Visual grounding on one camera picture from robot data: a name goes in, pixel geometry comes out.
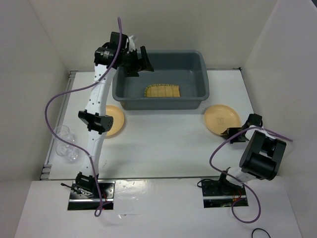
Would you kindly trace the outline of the woven bamboo tray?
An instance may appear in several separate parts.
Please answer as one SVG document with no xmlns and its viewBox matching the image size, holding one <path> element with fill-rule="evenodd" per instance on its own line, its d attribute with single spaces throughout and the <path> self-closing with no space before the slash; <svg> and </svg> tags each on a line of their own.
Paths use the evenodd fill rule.
<svg viewBox="0 0 317 238">
<path fill-rule="evenodd" d="M 180 97 L 178 85 L 153 84 L 149 85 L 144 91 L 145 97 Z"/>
</svg>

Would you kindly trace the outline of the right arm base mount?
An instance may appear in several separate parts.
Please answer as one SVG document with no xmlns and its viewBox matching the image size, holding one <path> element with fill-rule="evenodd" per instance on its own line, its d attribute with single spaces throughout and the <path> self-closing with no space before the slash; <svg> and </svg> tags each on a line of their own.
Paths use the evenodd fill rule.
<svg viewBox="0 0 317 238">
<path fill-rule="evenodd" d="M 220 185 L 218 180 L 210 178 L 200 180 L 197 187 L 202 190 L 204 208 L 231 207 L 234 202 L 237 207 L 249 206 L 244 187 Z"/>
</svg>

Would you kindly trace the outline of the grey plastic bin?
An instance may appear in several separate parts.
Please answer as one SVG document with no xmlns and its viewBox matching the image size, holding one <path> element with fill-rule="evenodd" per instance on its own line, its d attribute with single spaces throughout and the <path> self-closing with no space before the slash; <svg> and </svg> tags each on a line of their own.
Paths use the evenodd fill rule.
<svg viewBox="0 0 317 238">
<path fill-rule="evenodd" d="M 149 51 L 153 72 L 128 77 L 118 68 L 112 81 L 112 97 L 125 110 L 193 110 L 210 95 L 204 58 L 195 50 Z M 149 86 L 175 85 L 178 97 L 146 97 Z"/>
</svg>

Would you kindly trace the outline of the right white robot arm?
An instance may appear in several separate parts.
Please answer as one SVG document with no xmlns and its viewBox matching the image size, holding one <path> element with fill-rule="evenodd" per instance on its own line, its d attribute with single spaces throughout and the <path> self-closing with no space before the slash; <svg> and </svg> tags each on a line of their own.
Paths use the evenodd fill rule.
<svg viewBox="0 0 317 238">
<path fill-rule="evenodd" d="M 287 145 L 286 142 L 258 129 L 246 131 L 230 140 L 231 144 L 236 142 L 248 142 L 248 145 L 241 157 L 239 166 L 229 167 L 225 170 L 238 178 L 239 181 L 228 175 L 220 175 L 217 189 L 223 195 L 228 195 L 242 187 L 242 183 L 251 180 L 274 179 Z"/>
</svg>

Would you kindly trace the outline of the aluminium table edge rail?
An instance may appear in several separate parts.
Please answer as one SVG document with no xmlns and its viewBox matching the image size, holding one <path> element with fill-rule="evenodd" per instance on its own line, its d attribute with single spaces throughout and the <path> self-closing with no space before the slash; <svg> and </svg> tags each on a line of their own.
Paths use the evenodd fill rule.
<svg viewBox="0 0 317 238">
<path fill-rule="evenodd" d="M 54 93 L 53 97 L 57 94 L 60 94 L 60 93 L 63 93 L 63 92 L 66 92 L 66 91 L 69 91 L 72 89 L 74 79 L 75 79 L 77 72 L 78 72 L 78 70 L 70 71 L 69 77 L 68 77 L 68 82 L 67 82 L 65 89 L 62 92 Z M 62 121 L 64 120 L 64 115 L 65 115 L 65 111 L 66 111 L 65 104 L 67 104 L 68 101 L 69 101 L 69 96 L 66 96 L 66 95 L 61 96 L 60 109 L 59 109 L 59 113 L 56 117 L 55 124 L 51 123 L 51 126 L 53 127 L 53 129 L 55 129 L 57 126 L 62 125 Z M 50 156 L 51 156 L 51 153 L 52 153 L 53 148 L 54 148 L 54 143 L 55 143 L 55 136 L 52 134 L 52 138 L 51 138 L 51 141 L 49 144 L 46 160 L 44 162 L 39 180 L 49 180 L 49 175 L 50 175 L 51 168 L 52 168 L 52 165 L 50 163 Z"/>
</svg>

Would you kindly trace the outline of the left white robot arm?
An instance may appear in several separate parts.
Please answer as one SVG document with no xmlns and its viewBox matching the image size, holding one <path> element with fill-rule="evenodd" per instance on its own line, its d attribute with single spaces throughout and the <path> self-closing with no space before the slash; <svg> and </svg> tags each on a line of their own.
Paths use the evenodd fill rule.
<svg viewBox="0 0 317 238">
<path fill-rule="evenodd" d="M 88 129 L 88 143 L 85 154 L 88 161 L 75 179 L 77 188 L 87 198 L 99 195 L 99 159 L 106 134 L 113 126 L 113 117 L 106 115 L 106 101 L 110 86 L 118 68 L 127 76 L 137 77 L 140 71 L 153 71 L 146 48 L 137 53 L 135 36 L 112 32 L 110 41 L 95 51 L 95 78 L 89 100 L 79 119 Z"/>
</svg>

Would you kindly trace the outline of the clear plastic cup front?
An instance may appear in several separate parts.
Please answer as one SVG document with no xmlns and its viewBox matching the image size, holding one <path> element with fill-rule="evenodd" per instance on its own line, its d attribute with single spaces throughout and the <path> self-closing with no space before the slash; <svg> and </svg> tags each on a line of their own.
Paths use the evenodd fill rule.
<svg viewBox="0 0 317 238">
<path fill-rule="evenodd" d="M 66 144 L 64 142 L 59 142 L 55 149 L 56 153 L 66 159 L 69 162 L 78 161 L 78 150 L 76 147 Z"/>
</svg>

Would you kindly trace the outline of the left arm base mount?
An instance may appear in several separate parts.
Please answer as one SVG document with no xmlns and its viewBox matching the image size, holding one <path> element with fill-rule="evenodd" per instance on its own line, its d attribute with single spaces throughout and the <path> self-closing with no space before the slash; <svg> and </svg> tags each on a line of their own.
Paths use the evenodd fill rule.
<svg viewBox="0 0 317 238">
<path fill-rule="evenodd" d="M 71 185 L 65 183 L 61 183 L 60 185 L 70 189 L 67 210 L 96 210 L 100 205 L 100 196 L 96 188 L 94 191 L 88 191 L 78 187 L 75 184 L 75 181 L 73 181 Z M 99 187 L 103 204 L 102 210 L 112 210 L 114 204 L 115 181 L 100 180 Z"/>
</svg>

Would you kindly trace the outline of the tan plastic plate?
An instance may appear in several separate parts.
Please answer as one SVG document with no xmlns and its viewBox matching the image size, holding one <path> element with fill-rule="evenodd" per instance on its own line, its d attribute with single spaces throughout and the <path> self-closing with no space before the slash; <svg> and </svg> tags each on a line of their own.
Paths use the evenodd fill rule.
<svg viewBox="0 0 317 238">
<path fill-rule="evenodd" d="M 106 114 L 113 117 L 112 128 L 106 134 L 106 139 L 108 139 L 121 133 L 125 123 L 125 116 L 122 109 L 113 105 L 106 106 Z"/>
<path fill-rule="evenodd" d="M 210 106 L 204 113 L 204 122 L 209 131 L 219 136 L 230 127 L 241 127 L 239 115 L 226 105 Z"/>
</svg>

